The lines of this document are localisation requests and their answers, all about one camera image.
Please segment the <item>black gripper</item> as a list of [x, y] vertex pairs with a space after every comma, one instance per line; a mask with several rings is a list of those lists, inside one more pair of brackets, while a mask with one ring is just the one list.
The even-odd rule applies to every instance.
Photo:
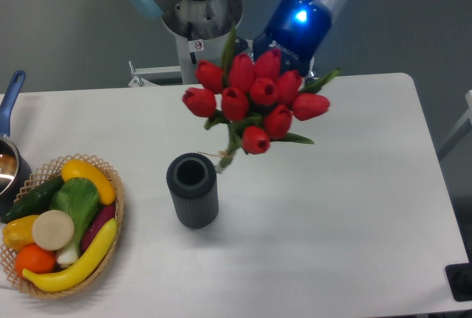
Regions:
[[234, 57], [248, 55], [254, 60], [278, 48], [282, 53], [281, 71], [297, 70], [304, 77], [331, 25], [331, 16], [322, 6], [308, 0], [281, 0], [263, 32], [254, 40], [235, 38]]

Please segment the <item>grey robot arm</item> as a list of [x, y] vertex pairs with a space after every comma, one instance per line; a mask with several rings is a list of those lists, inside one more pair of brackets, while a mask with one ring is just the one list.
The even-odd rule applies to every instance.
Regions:
[[[222, 61], [230, 29], [243, 16], [241, 0], [129, 0], [144, 16], [160, 18], [174, 35], [179, 74], [185, 84], [197, 82], [198, 62]], [[316, 50], [347, 0], [280, 0], [264, 30], [253, 40], [233, 39], [236, 53], [259, 58], [271, 48], [282, 52], [282, 72], [313, 75]]]

